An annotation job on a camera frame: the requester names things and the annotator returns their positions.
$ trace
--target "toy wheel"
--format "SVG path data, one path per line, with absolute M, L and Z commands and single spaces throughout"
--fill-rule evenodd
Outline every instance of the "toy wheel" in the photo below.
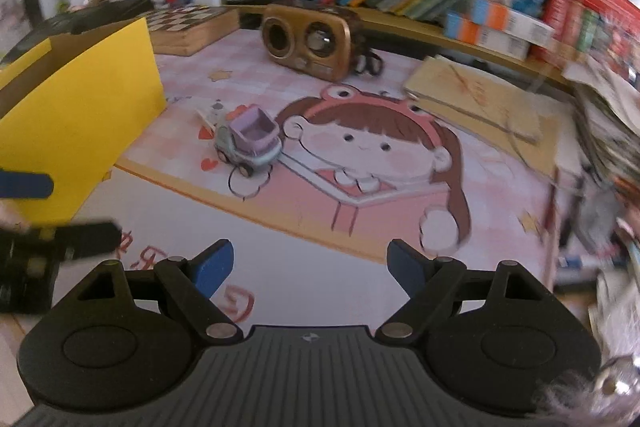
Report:
M 238 170 L 245 178 L 250 178 L 254 175 L 254 168 L 251 165 L 247 165 L 246 163 L 241 163 L 238 166 Z
M 231 163 L 229 156 L 223 153 L 220 149 L 216 149 L 216 152 L 218 153 L 218 158 L 220 158 L 220 161 L 222 163 Z

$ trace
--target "gold speaker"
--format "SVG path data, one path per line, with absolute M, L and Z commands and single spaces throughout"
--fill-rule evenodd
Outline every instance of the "gold speaker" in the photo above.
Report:
M 357 14 L 299 0 L 266 7 L 262 41 L 274 62 L 329 82 L 355 71 L 367 51 Z

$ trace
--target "bookshelf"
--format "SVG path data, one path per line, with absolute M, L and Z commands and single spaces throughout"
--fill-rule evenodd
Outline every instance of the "bookshelf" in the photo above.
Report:
M 232 5 L 232 7 L 238 8 L 243 14 L 261 14 L 265 9 L 265 6 L 258 5 Z M 480 46 L 449 39 L 444 36 L 442 28 L 433 24 L 414 21 L 369 8 L 355 8 L 353 10 L 358 13 L 367 30 L 393 34 L 462 52 L 530 77 L 537 77 L 542 71 L 548 71 L 548 74 L 545 75 L 545 80 L 562 90 L 569 89 L 570 84 L 562 77 L 562 73 L 558 68 L 553 68 L 539 60 L 533 58 L 516 60 Z

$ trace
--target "chessboard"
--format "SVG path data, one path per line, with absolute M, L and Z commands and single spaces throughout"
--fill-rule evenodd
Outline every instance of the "chessboard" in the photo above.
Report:
M 152 10 L 146 18 L 154 53 L 190 56 L 239 28 L 238 10 L 185 6 Z

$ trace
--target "yellow box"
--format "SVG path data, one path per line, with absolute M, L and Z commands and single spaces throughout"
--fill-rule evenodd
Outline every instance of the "yellow box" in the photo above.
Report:
M 34 223 L 68 221 L 165 107 L 144 19 L 53 36 L 0 71 L 0 168 L 46 172 Z

